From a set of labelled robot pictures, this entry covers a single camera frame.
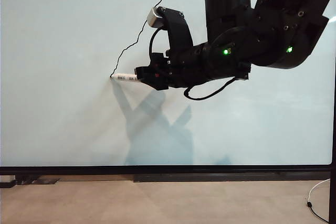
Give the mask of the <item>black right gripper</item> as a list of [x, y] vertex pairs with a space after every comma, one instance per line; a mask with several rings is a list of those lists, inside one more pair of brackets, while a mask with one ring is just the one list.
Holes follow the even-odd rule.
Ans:
[[171, 57], [154, 53], [149, 46], [150, 65], [136, 67], [134, 72], [138, 80], [155, 90], [188, 88], [207, 82], [204, 61], [202, 59], [205, 44], [189, 48]]

